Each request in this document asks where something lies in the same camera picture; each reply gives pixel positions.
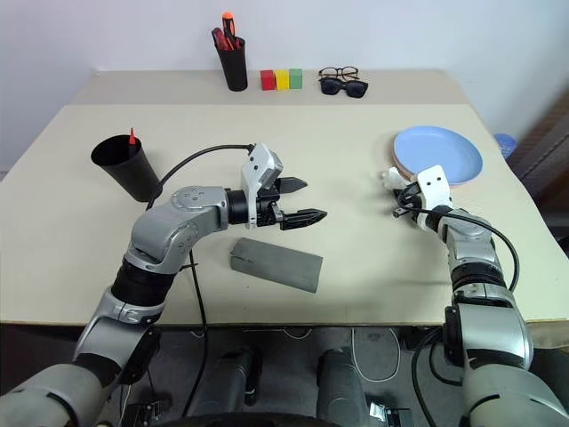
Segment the brown frame glasses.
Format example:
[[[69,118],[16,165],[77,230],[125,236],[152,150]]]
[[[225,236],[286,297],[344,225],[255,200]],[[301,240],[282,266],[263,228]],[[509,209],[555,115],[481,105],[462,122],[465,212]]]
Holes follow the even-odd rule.
[[[336,67],[326,67],[318,71],[318,76],[320,78],[335,78],[341,81],[354,81],[358,80],[359,70],[356,67],[346,66],[341,68]]]

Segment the black floor device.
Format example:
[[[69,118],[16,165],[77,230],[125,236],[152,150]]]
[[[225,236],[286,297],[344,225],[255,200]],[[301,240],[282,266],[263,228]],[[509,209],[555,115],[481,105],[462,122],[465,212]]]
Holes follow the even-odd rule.
[[[121,427],[151,427],[170,410],[171,406],[172,403],[168,399],[128,404]]]

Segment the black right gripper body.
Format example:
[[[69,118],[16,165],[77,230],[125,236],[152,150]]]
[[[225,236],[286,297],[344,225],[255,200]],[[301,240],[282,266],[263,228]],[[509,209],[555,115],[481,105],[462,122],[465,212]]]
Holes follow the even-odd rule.
[[[409,189],[410,197],[407,199],[396,199],[397,208],[393,211],[392,215],[394,218],[399,218],[410,214],[411,218],[416,220],[422,209],[420,197],[421,188],[417,182],[410,183],[406,188]]]

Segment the white tissue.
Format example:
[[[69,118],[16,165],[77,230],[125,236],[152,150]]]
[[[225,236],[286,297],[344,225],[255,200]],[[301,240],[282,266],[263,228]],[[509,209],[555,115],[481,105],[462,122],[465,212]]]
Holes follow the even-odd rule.
[[[402,190],[410,184],[394,166],[381,173],[381,181],[383,187],[387,190]]]

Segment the pink plate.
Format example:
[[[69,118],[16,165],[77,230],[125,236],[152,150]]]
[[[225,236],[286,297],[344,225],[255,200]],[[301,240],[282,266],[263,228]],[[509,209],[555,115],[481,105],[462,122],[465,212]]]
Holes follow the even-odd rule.
[[[413,177],[414,177],[414,173],[408,171],[402,164],[401,162],[398,160],[394,149],[391,149],[391,156],[394,162],[394,166],[397,168],[397,170],[408,180],[410,181]]]

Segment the dark grey rounded shape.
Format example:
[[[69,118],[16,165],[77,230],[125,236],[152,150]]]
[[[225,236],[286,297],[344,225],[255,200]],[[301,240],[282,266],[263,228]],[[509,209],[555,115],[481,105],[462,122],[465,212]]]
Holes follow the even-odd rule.
[[[222,412],[237,412],[256,403],[262,367],[262,353],[251,347],[229,351],[217,360],[207,385]]]
[[[370,427],[364,388],[343,350],[328,350],[317,367],[317,419],[340,427]]]

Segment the wide black cup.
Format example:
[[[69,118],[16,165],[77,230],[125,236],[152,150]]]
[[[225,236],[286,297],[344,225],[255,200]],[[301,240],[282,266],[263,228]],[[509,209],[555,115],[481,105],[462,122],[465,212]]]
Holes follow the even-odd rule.
[[[147,203],[159,189],[159,180],[140,140],[128,143],[130,134],[100,142],[91,153],[92,162],[109,174],[136,201]]]

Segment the grey glasses case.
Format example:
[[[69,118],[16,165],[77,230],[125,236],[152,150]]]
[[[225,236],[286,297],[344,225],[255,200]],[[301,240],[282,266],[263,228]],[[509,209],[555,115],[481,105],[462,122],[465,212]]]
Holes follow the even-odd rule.
[[[230,252],[232,270],[315,294],[323,258],[290,248],[240,238]]]

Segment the black sunglasses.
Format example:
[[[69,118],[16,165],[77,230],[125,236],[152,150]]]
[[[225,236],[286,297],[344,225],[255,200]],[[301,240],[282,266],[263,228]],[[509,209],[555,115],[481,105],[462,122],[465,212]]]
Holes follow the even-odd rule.
[[[344,91],[349,98],[361,99],[365,96],[368,84],[359,80],[342,81],[336,77],[322,77],[319,79],[321,93],[336,95]]]

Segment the light blue plate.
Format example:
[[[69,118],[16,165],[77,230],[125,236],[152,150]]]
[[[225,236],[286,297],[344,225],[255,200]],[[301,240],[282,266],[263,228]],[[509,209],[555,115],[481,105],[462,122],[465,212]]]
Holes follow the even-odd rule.
[[[393,140],[393,155],[410,175],[441,165],[452,186],[473,181],[484,165],[480,151],[469,139],[431,125],[414,126],[398,133]]]

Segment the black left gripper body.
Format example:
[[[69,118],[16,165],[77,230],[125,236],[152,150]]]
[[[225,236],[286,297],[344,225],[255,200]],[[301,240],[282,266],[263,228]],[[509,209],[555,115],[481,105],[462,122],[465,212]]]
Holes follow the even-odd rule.
[[[278,207],[277,201],[280,199],[281,192],[280,178],[268,188],[261,188],[256,197],[256,225],[258,227],[266,227],[278,224],[283,221],[283,211]]]

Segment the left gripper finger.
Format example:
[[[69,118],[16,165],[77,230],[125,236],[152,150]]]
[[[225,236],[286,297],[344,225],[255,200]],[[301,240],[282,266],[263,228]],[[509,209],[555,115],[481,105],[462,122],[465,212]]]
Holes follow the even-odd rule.
[[[280,194],[290,194],[307,187],[308,184],[296,177],[284,177],[278,179],[278,192]]]
[[[284,213],[280,222],[280,230],[306,228],[322,221],[326,216],[326,211],[316,208],[302,209],[296,213]]]

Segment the tall black tool holder cup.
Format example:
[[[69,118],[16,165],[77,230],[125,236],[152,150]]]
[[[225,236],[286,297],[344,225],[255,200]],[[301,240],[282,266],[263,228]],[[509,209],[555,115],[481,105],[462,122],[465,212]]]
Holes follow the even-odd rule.
[[[240,44],[239,49],[217,50],[228,89],[232,92],[242,92],[248,87],[245,40],[242,37],[238,37],[237,40]]]

